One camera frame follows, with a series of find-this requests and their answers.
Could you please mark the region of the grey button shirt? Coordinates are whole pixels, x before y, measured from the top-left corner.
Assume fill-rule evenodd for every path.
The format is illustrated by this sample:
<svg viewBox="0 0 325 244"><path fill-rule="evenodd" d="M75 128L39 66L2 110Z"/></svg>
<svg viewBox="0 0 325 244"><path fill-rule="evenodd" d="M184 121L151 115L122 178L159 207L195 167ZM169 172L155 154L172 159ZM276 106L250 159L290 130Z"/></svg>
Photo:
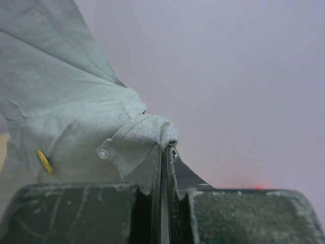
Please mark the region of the grey button shirt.
<svg viewBox="0 0 325 244"><path fill-rule="evenodd" d="M1 1L1 115L1 211L25 185L124 179L179 140L120 81L74 1Z"/></svg>

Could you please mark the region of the yellow oval brooch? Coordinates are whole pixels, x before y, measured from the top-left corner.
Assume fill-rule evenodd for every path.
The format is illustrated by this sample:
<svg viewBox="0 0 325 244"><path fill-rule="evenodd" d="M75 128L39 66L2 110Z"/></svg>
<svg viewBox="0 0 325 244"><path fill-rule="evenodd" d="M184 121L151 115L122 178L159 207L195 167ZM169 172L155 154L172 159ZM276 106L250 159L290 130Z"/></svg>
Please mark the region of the yellow oval brooch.
<svg viewBox="0 0 325 244"><path fill-rule="evenodd" d="M53 169L52 169L48 159L46 158L45 154L39 149L36 151L36 154L37 154L37 157L40 160L41 164L46 169L47 173L49 175L52 175L53 174Z"/></svg>

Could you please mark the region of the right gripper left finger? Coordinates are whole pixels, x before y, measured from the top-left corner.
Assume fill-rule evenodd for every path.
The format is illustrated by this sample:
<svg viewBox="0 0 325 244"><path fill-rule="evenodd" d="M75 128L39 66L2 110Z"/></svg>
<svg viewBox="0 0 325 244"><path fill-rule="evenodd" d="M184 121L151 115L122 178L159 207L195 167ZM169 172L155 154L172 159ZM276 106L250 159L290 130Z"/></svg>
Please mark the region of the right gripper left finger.
<svg viewBox="0 0 325 244"><path fill-rule="evenodd" d="M152 147L120 182L22 187L1 220L1 243L160 243L161 157Z"/></svg>

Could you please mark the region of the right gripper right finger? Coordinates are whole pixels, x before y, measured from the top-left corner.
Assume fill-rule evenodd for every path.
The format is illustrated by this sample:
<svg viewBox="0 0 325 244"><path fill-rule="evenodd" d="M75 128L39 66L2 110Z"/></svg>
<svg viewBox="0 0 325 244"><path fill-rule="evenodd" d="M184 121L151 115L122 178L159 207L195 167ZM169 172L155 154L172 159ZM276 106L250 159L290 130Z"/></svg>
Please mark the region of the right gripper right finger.
<svg viewBox="0 0 325 244"><path fill-rule="evenodd" d="M164 155L170 243L324 243L308 199L283 189L217 189L170 146Z"/></svg>

